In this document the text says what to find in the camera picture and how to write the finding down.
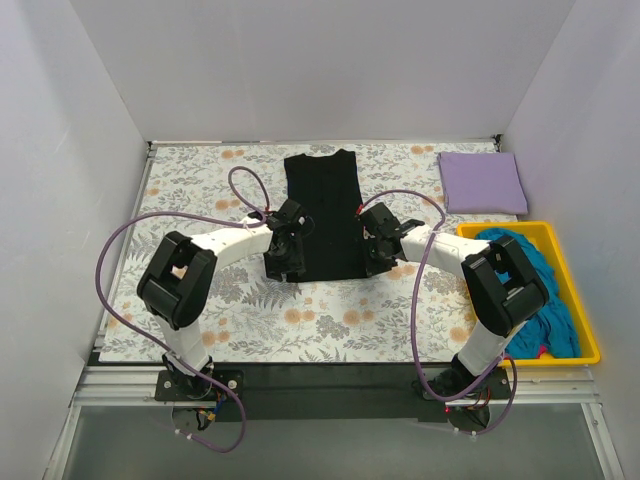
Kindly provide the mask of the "black t-shirt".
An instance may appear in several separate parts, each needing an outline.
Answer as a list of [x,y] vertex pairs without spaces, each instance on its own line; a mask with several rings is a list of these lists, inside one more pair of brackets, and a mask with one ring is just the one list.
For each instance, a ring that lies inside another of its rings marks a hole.
[[366,276],[362,204],[356,154],[340,149],[332,155],[300,154],[286,158],[287,195],[313,220],[302,239],[305,272],[293,283],[361,279]]

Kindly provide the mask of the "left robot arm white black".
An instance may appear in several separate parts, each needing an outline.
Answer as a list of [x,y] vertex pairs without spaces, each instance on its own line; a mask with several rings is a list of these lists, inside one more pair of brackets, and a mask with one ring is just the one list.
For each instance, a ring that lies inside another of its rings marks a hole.
[[191,237],[177,231],[165,235],[139,281],[137,294],[161,327],[168,346],[163,364],[183,395],[200,400],[213,389],[213,360],[202,340],[199,317],[216,272],[261,254],[265,274],[272,280],[302,274],[303,231],[312,225],[304,209],[287,200],[275,212],[245,217],[240,228]]

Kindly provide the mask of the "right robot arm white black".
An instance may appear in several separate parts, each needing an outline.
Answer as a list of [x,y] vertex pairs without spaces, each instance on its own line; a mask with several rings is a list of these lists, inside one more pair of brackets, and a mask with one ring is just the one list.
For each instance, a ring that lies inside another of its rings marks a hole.
[[[475,240],[442,233],[438,225],[415,219],[402,223],[382,203],[362,208],[358,220],[376,272],[399,260],[419,264],[410,303],[410,341],[424,391],[441,402],[479,395],[511,339],[549,302],[548,289],[520,244],[510,235]],[[431,380],[425,377],[417,347],[417,301],[426,266],[462,279],[476,316],[472,333],[450,366]]]

